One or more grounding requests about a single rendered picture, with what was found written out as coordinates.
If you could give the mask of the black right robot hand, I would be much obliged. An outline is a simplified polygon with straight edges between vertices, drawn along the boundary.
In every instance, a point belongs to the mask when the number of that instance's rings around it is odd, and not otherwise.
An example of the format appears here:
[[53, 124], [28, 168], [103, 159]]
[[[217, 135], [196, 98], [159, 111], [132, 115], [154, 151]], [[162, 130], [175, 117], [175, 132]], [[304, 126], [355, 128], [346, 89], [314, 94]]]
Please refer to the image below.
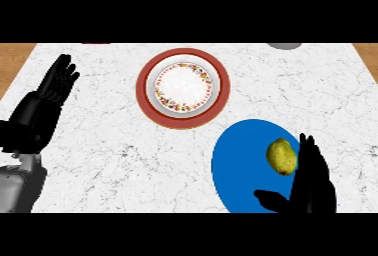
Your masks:
[[267, 190], [255, 190], [253, 196], [259, 205], [279, 214], [336, 213], [335, 187], [312, 136], [299, 134], [298, 169], [289, 198]]

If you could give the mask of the yellow-green pear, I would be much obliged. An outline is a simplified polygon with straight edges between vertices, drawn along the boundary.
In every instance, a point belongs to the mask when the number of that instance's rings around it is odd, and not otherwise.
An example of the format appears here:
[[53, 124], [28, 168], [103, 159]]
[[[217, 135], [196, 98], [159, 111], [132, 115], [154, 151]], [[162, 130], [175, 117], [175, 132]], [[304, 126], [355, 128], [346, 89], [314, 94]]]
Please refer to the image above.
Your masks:
[[296, 169], [296, 154], [284, 138], [277, 138], [267, 147], [265, 159], [270, 167], [281, 176], [289, 176]]

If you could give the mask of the red-rimmed floral plate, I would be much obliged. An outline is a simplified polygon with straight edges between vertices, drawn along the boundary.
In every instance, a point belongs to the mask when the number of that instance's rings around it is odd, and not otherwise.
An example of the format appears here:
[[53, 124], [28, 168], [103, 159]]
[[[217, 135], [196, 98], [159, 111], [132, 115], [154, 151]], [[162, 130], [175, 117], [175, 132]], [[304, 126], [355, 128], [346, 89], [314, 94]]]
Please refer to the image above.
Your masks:
[[225, 68], [202, 50], [174, 48], [144, 64], [135, 98], [147, 118], [171, 129], [190, 129], [219, 114], [230, 93]]

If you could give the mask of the grey round object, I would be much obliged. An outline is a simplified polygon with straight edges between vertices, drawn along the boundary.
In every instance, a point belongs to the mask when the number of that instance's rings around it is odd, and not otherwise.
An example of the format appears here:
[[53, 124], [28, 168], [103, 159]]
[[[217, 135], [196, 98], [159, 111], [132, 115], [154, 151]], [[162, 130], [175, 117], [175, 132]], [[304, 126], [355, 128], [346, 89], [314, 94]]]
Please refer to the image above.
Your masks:
[[267, 43], [267, 44], [268, 46], [271, 46], [274, 49], [279, 49], [279, 50], [292, 50], [302, 45], [302, 43]]

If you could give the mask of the blue plate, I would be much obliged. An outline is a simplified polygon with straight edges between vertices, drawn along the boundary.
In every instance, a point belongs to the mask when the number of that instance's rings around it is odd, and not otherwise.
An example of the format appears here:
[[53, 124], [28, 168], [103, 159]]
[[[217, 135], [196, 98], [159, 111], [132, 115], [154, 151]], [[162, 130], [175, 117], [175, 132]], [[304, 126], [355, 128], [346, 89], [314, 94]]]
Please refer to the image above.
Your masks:
[[265, 159], [268, 145], [283, 138], [298, 152], [299, 143], [274, 123], [248, 119], [222, 132], [212, 150], [211, 172], [218, 197], [230, 213], [268, 213], [253, 196], [255, 190], [289, 198], [293, 175], [276, 173]]

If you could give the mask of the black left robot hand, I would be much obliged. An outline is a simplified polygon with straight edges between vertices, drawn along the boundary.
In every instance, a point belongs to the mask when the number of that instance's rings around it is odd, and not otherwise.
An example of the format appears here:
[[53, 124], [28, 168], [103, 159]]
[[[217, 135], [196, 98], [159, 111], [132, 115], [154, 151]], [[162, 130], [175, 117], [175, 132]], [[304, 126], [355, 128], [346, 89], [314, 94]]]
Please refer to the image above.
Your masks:
[[60, 54], [36, 90], [22, 98], [8, 120], [0, 120], [0, 149], [4, 153], [36, 154], [47, 146], [78, 77], [70, 56]]

